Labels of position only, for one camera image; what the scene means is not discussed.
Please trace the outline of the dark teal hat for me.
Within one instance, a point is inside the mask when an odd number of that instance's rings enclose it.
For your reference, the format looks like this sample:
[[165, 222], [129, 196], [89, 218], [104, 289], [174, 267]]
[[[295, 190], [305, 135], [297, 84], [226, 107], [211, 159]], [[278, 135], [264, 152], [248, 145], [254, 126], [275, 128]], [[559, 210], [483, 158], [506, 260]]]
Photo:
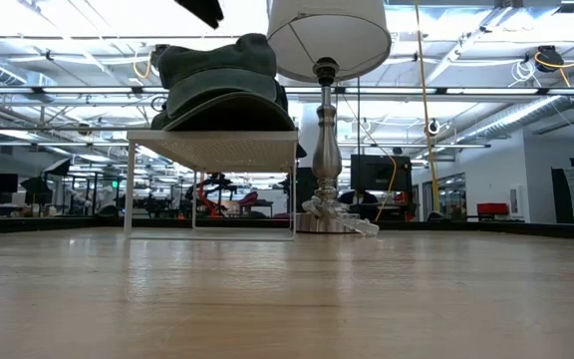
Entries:
[[280, 85], [278, 82], [275, 82], [276, 85], [276, 92], [277, 92], [277, 99], [276, 103], [285, 111], [288, 111], [288, 99], [285, 88]]

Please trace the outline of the white lamp shade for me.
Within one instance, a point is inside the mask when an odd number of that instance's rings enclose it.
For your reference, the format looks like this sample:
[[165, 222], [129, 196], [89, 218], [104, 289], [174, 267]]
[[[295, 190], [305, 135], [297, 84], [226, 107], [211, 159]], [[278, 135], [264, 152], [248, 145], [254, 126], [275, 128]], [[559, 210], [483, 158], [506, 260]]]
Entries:
[[322, 58], [346, 81], [378, 68], [392, 47], [383, 0], [272, 0], [267, 38], [278, 73], [309, 83]]

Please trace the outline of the white perforated shelf riser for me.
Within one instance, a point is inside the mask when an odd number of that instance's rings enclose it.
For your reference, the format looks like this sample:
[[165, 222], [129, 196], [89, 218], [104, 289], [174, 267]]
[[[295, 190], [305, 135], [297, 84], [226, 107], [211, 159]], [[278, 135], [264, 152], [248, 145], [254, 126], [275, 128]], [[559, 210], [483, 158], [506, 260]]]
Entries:
[[291, 242], [296, 236], [295, 202], [287, 229], [198, 226], [196, 189], [192, 203], [191, 229], [180, 234], [136, 234], [133, 230], [133, 196], [137, 145], [176, 162], [198, 175], [208, 173], [284, 173], [292, 175], [291, 194], [295, 200], [298, 132], [171, 132], [132, 130], [129, 143], [127, 193], [124, 216], [126, 239], [259, 240]]

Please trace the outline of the silver lamp base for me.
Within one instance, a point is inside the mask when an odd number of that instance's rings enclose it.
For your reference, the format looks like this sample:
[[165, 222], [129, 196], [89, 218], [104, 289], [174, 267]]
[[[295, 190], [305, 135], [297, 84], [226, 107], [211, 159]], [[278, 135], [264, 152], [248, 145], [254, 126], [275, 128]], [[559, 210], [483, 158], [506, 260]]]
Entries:
[[296, 217], [296, 230], [306, 233], [357, 233], [360, 220], [347, 213], [338, 202], [337, 179], [342, 171], [342, 158], [336, 135], [336, 108], [331, 102], [331, 86], [340, 68], [331, 57], [323, 57], [313, 66], [313, 74], [321, 86], [321, 105], [317, 109], [318, 140], [313, 154], [312, 171], [318, 179], [314, 195], [302, 206]]

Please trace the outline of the red orange stand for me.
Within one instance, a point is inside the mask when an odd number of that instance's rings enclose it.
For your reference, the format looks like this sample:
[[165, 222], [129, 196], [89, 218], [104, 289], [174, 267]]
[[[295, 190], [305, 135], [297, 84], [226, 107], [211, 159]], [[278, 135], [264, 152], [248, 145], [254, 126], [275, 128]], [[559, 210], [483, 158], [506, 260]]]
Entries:
[[227, 187], [223, 173], [201, 173], [199, 183], [194, 186], [196, 204], [205, 207], [205, 214], [211, 218], [223, 217], [222, 192]]

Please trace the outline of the dark red chair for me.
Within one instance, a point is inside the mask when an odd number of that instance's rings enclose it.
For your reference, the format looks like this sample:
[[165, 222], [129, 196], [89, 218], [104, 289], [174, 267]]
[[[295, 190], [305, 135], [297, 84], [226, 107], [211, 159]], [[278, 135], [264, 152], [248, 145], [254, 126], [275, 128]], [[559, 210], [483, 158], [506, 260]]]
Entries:
[[269, 209], [269, 215], [273, 215], [273, 202], [259, 197], [257, 191], [248, 193], [238, 202], [238, 212], [240, 214], [251, 212], [254, 207], [264, 207]]

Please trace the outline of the black rectangular panel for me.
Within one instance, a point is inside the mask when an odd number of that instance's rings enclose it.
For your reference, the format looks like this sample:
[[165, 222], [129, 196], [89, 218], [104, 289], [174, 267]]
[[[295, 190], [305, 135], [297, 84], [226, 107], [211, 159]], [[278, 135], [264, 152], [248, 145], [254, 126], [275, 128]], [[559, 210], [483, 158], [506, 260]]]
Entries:
[[298, 168], [296, 172], [296, 211], [304, 212], [302, 204], [309, 200], [318, 188], [318, 179], [311, 168]]

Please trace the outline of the black softbox light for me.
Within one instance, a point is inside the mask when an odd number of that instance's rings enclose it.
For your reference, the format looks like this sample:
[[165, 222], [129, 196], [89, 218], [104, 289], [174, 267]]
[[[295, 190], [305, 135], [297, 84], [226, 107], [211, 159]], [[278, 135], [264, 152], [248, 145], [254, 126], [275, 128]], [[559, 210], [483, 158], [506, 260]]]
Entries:
[[64, 177], [68, 174], [72, 164], [71, 158], [58, 160], [43, 170], [44, 175]]
[[45, 205], [52, 202], [53, 192], [45, 179], [41, 177], [25, 179], [20, 186], [26, 191], [24, 199], [26, 204]]

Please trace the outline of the large black monitor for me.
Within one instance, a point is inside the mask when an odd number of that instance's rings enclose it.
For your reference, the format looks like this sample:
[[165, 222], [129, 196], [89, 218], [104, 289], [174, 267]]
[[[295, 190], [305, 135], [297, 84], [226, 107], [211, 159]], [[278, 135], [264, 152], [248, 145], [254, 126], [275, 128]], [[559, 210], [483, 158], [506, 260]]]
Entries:
[[351, 155], [351, 189], [412, 190], [412, 163], [408, 157]]

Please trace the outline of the red box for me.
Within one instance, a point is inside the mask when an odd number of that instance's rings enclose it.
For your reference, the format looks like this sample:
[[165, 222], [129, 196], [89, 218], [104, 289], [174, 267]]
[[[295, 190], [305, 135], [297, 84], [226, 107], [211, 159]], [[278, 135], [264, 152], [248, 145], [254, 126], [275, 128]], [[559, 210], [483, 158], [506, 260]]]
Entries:
[[480, 202], [476, 205], [480, 220], [494, 220], [509, 215], [509, 206], [502, 202]]

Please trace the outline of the silver ventilation duct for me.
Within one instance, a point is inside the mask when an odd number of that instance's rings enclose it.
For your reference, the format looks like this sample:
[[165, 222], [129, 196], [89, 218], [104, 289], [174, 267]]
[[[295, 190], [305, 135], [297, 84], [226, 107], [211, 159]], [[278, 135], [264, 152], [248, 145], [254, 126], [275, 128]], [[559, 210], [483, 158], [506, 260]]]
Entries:
[[[570, 80], [574, 88], [574, 76]], [[487, 141], [509, 135], [528, 125], [555, 115], [574, 106], [571, 96], [548, 94], [530, 103], [510, 106], [502, 111], [487, 117], [479, 123], [477, 128], [469, 127], [456, 138], [457, 144], [467, 144], [478, 139]]]

